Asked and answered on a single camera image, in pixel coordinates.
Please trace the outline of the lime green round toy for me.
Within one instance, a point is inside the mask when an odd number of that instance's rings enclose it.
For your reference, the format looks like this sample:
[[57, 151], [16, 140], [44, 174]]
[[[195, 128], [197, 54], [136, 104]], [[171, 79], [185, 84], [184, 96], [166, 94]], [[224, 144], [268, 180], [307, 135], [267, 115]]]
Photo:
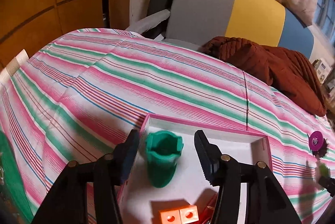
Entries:
[[316, 162], [315, 173], [317, 182], [320, 180], [320, 178], [330, 178], [330, 171], [327, 165], [320, 160]]

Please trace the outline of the brown massage brush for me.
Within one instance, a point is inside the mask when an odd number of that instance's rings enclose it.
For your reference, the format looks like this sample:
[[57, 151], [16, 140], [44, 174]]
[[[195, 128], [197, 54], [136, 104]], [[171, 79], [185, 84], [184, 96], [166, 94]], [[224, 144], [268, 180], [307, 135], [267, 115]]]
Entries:
[[313, 155], [317, 158], [323, 158], [325, 157], [327, 152], [328, 152], [328, 143], [324, 138], [321, 148], [318, 151], [313, 151]]

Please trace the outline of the purple button-top toy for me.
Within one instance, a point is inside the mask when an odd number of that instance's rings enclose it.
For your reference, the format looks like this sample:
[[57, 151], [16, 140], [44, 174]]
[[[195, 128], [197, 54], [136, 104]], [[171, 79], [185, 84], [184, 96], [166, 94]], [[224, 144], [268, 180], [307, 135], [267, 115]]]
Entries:
[[324, 143], [324, 137], [320, 131], [314, 131], [308, 137], [308, 144], [311, 151], [319, 151]]

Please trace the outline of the red shiny capsule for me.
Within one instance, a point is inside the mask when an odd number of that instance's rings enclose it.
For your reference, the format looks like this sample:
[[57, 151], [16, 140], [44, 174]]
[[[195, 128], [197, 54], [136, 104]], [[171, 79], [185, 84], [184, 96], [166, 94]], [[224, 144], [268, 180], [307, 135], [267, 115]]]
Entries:
[[207, 203], [206, 207], [200, 213], [199, 215], [200, 224], [210, 223], [210, 220], [214, 213], [217, 197], [218, 197], [218, 194], [214, 194], [212, 198], [209, 200], [209, 202]]

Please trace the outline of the orange linking cubes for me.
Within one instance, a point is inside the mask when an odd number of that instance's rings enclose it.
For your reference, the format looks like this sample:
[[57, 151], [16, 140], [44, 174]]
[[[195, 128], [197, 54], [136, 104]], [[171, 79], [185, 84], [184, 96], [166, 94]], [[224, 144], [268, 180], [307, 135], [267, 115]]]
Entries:
[[189, 224], [196, 223], [199, 220], [196, 205], [161, 210], [159, 216], [162, 224]]

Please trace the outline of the teal green ribbed cup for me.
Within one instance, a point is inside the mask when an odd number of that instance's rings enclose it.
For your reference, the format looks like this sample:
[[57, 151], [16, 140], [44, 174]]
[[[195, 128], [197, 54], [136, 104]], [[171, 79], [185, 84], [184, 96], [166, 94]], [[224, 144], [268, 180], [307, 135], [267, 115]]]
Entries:
[[145, 140], [147, 171], [151, 185], [164, 188], [172, 180], [184, 144], [181, 136], [170, 131], [150, 133]]

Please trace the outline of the pink white shallow tray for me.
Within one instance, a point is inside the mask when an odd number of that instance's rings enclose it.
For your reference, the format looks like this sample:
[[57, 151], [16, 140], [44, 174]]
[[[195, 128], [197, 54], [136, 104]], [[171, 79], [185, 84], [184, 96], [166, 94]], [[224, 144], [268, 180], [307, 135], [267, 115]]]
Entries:
[[[184, 147], [177, 169], [164, 188], [150, 184], [145, 155], [147, 134], [167, 130], [181, 136]], [[194, 146], [194, 133], [202, 130], [210, 143], [238, 162], [255, 165], [263, 161], [272, 166], [269, 139], [264, 134], [220, 128], [157, 114], [147, 114], [141, 127], [139, 151], [129, 179], [119, 193], [119, 208], [124, 223], [160, 223], [161, 210], [196, 205], [202, 211], [218, 192], [205, 179]]]

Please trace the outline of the striped pink green blanket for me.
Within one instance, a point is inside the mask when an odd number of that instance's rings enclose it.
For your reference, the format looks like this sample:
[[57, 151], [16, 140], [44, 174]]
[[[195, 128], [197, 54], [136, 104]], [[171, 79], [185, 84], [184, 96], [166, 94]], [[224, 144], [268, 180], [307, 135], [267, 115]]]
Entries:
[[113, 29], [80, 29], [53, 40], [1, 85], [1, 136], [18, 188], [11, 195], [31, 221], [68, 163], [95, 161], [140, 128], [147, 114], [263, 133], [273, 171], [303, 223], [330, 203], [313, 185], [307, 136], [334, 133], [271, 86], [210, 56]]

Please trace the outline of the rust brown quilted jacket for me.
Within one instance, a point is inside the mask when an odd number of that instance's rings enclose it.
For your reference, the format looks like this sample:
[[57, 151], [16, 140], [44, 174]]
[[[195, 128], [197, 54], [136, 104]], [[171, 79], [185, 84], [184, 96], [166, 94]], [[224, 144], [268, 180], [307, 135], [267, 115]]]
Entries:
[[306, 112], [326, 115], [320, 81], [312, 64], [300, 52], [229, 37], [212, 38], [202, 51], [276, 88]]

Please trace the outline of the barred window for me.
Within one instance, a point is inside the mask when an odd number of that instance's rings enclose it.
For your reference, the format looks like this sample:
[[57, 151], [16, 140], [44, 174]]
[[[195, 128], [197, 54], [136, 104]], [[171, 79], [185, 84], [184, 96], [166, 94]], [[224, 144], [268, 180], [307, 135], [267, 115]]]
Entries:
[[313, 22], [331, 46], [334, 47], [334, 0], [317, 0]]

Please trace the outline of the grey yellow blue headboard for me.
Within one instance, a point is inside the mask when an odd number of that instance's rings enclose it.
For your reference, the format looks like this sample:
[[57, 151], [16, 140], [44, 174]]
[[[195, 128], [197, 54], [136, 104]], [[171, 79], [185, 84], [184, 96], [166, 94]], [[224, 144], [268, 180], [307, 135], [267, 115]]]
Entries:
[[173, 0], [165, 40], [188, 48], [217, 36], [245, 38], [311, 56], [310, 30], [275, 0]]

